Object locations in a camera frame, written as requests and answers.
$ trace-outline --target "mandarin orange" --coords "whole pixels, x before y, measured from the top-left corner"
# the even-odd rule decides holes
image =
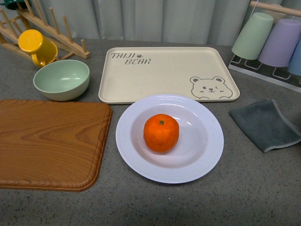
[[[167,114],[150,117],[143,128],[146,146],[158,153],[170,151],[178,142],[180,127],[176,119]]]

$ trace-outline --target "upside-down cup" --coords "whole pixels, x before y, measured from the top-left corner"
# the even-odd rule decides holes
[[[232,52],[241,58],[255,60],[267,40],[274,18],[264,13],[253,13],[236,39]]]
[[[301,39],[295,48],[287,70],[292,74],[301,75]]]
[[[38,67],[44,67],[55,61],[58,54],[57,46],[45,37],[41,32],[29,29],[19,37],[19,47],[32,57],[32,61]]]
[[[273,28],[258,58],[265,65],[288,66],[301,33],[301,21],[281,19]]]

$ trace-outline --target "dish towel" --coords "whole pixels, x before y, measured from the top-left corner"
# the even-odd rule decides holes
[[[230,115],[240,129],[264,153],[292,146],[301,141],[301,133],[280,111],[275,100],[264,100]]]

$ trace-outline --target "green bowl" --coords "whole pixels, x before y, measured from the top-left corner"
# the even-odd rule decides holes
[[[57,101],[77,98],[88,87],[90,70],[78,60],[60,60],[50,63],[33,77],[34,86],[46,97]]]

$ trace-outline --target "yellow mug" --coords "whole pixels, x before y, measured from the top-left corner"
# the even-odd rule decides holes
[[[29,29],[19,37],[19,47],[32,57],[32,61],[38,67],[55,61],[58,53],[57,46],[47,39],[41,32]]]

